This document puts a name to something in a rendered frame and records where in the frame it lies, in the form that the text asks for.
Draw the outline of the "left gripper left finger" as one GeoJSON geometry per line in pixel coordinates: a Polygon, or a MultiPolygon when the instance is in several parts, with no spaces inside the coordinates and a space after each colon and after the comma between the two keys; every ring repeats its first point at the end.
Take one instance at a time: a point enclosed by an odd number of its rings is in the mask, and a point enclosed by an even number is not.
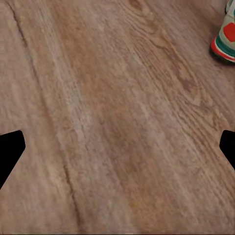
{"type": "Polygon", "coordinates": [[[21,130],[0,136],[0,189],[25,150],[21,130]]]}

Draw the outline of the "gym shoe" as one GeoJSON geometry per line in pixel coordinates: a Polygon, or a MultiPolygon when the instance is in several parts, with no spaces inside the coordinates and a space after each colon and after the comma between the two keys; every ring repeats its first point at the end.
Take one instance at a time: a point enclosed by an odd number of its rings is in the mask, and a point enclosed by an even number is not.
{"type": "Polygon", "coordinates": [[[228,0],[225,19],[210,50],[222,60],[235,65],[235,0],[228,0]]]}

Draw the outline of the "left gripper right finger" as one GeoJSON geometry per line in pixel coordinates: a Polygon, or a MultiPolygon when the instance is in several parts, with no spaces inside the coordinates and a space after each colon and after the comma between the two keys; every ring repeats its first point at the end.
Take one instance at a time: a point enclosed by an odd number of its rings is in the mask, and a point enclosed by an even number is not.
{"type": "Polygon", "coordinates": [[[235,132],[224,130],[219,147],[235,170],[235,132]]]}

